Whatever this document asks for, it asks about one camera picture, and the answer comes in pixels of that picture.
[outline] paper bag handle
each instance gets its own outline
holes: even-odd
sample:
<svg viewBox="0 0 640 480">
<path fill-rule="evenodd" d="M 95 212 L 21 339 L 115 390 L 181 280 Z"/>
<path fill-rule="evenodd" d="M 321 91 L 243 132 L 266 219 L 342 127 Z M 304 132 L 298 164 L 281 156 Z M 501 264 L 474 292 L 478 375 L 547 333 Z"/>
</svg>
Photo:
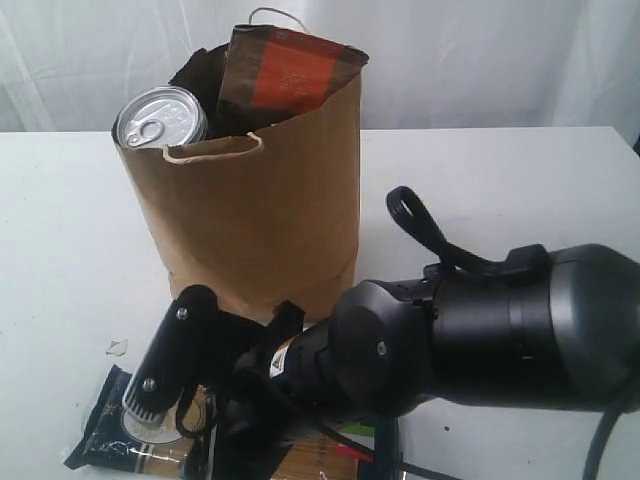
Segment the paper bag handle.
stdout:
<svg viewBox="0 0 640 480">
<path fill-rule="evenodd" d="M 307 26 L 304 23 L 302 23 L 302 20 L 300 20 L 298 17 L 296 17 L 295 15 L 292 15 L 291 13 L 285 12 L 284 10 L 280 10 L 278 8 L 273 8 L 273 7 L 256 8 L 253 12 L 249 14 L 249 22 L 248 22 L 249 25 L 253 25 L 253 17 L 258 12 L 274 12 L 274 13 L 279 13 L 280 15 L 284 15 L 285 17 L 290 18 L 291 20 L 296 22 L 304 33 L 306 33 L 307 35 L 311 35 L 311 32 L 309 31 Z"/>
<path fill-rule="evenodd" d="M 196 163 L 196 162 L 202 162 L 202 161 L 226 160 L 229 158 L 246 157 L 249 155 L 259 153 L 262 150 L 264 150 L 264 141 L 262 140 L 262 138 L 260 138 L 258 135 L 252 132 L 247 133 L 247 137 L 255 143 L 249 149 L 240 149 L 239 151 L 222 152 L 222 153 L 207 153 L 206 150 L 204 150 L 203 153 L 201 154 L 191 155 L 187 157 L 180 157 L 180 156 L 175 156 L 174 153 L 183 151 L 184 147 L 168 147 L 165 145 L 162 147 L 162 158 L 165 161 L 169 163 L 173 163 L 175 165 L 187 165 L 189 163 Z M 237 142 L 238 140 L 240 141 L 245 140 L 247 137 L 229 137 L 228 140 Z M 196 146 L 194 148 L 196 149 L 196 151 L 198 151 L 199 148 L 206 148 L 207 143 L 209 142 L 200 142 L 199 144 L 197 144 L 199 146 Z"/>
</svg>

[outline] white table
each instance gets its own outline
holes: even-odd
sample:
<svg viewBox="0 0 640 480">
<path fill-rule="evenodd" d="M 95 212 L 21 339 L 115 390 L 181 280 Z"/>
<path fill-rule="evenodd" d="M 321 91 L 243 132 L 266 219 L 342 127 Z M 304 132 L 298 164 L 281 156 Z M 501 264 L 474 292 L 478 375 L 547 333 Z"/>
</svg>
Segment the white table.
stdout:
<svg viewBox="0 0 640 480">
<path fill-rule="evenodd" d="M 367 131 L 358 278 L 434 257 L 384 197 L 412 186 L 453 241 L 490 258 L 600 242 L 640 260 L 640 159 L 610 128 Z M 62 461 L 114 358 L 134 369 L 169 302 L 165 271 L 107 133 L 0 134 L 0 477 L 129 478 Z M 594 414 L 433 401 L 403 419 L 409 461 L 467 480 L 577 479 Z M 603 479 L 640 470 L 625 417 Z"/>
</svg>

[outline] can lid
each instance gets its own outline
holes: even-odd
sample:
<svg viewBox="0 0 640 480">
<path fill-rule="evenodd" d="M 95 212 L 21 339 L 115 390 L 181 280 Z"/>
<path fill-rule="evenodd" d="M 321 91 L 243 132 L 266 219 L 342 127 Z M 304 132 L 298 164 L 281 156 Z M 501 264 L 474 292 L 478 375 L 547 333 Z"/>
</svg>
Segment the can lid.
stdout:
<svg viewBox="0 0 640 480">
<path fill-rule="evenodd" d="M 156 87 L 131 100 L 116 118 L 122 147 L 185 145 L 201 140 L 206 117 L 196 97 L 180 87 Z"/>
</svg>

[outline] screw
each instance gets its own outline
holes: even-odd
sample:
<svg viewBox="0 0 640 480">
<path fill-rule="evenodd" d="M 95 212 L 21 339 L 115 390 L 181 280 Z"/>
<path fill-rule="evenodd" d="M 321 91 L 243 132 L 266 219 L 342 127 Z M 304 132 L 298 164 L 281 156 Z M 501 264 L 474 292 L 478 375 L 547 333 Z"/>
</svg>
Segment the screw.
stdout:
<svg viewBox="0 0 640 480">
<path fill-rule="evenodd" d="M 176 312 L 176 318 L 178 320 L 186 320 L 187 318 L 189 318 L 189 310 L 184 307 L 180 307 Z"/>
<path fill-rule="evenodd" d="M 385 356 L 387 354 L 387 344 L 383 341 L 378 342 L 378 344 L 376 345 L 376 350 L 378 351 L 378 355 L 380 355 L 381 357 Z"/>
<path fill-rule="evenodd" d="M 142 382 L 142 390 L 145 392 L 153 392 L 156 389 L 156 381 L 153 378 L 147 378 Z"/>
</svg>

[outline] white backdrop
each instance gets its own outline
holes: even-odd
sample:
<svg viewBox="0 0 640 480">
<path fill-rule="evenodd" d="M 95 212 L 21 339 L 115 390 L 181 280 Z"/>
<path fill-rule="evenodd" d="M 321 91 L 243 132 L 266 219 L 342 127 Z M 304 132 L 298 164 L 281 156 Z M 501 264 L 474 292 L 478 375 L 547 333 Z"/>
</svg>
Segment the white backdrop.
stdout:
<svg viewBox="0 0 640 480">
<path fill-rule="evenodd" d="M 106 130 L 261 5 L 369 53 L 364 128 L 640 133 L 640 0 L 0 0 L 0 130 Z"/>
</svg>

